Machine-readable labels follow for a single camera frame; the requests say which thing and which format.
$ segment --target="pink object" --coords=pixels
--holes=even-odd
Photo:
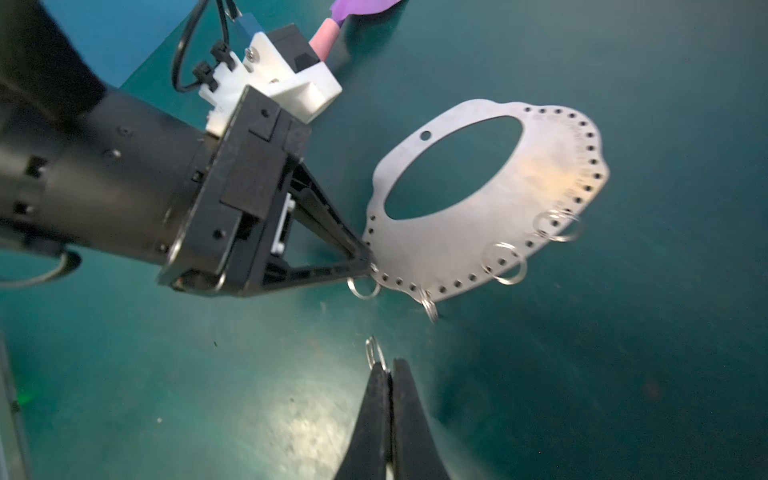
[[[315,36],[310,40],[310,47],[317,53],[320,60],[325,61],[328,58],[331,47],[339,37],[339,30],[339,24],[331,18],[326,18],[320,28],[317,29]]]
[[[341,25],[350,15],[371,15],[389,10],[402,0],[336,0],[331,5],[331,18]]]

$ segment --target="pink tube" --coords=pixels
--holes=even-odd
[[[336,22],[326,18],[320,28],[317,29],[315,36],[310,40],[310,47],[317,53],[320,60],[325,61],[328,58],[331,47],[339,37],[339,30],[339,25]]]

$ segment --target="black cable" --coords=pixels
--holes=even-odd
[[[179,45],[176,47],[176,53],[174,53],[174,60],[170,66],[170,82],[174,86],[174,90],[180,93],[187,93],[193,91],[202,85],[202,82],[196,80],[188,85],[180,84],[181,64],[184,62],[184,56],[187,53],[187,47],[189,46],[194,29],[197,27],[197,23],[203,16],[203,11],[208,6],[208,0],[199,0],[197,5],[194,6],[190,13],[190,19],[184,26],[184,30],[181,32],[181,38],[179,39]],[[223,36],[224,43],[230,42],[230,31],[227,27],[227,16],[224,12],[223,0],[216,0],[216,7],[219,11],[219,21],[221,23],[221,34]]]

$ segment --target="black cylinder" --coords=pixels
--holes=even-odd
[[[0,223],[163,263],[199,185],[192,160],[210,159],[204,136],[120,91],[67,126],[0,103]]]

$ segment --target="robotic arm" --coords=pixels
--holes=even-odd
[[[286,109],[246,86],[221,135],[199,131],[106,88],[37,2],[6,3],[0,247],[61,263],[0,286],[70,273],[80,263],[71,244],[157,264],[159,284],[201,295],[251,296],[369,273],[370,250],[303,164],[310,128]],[[307,61],[314,53],[295,27],[266,35],[273,33],[294,71],[316,63]],[[220,62],[232,56],[223,42],[213,51]],[[209,73],[196,68],[212,90]],[[294,220],[346,261],[286,263]]]

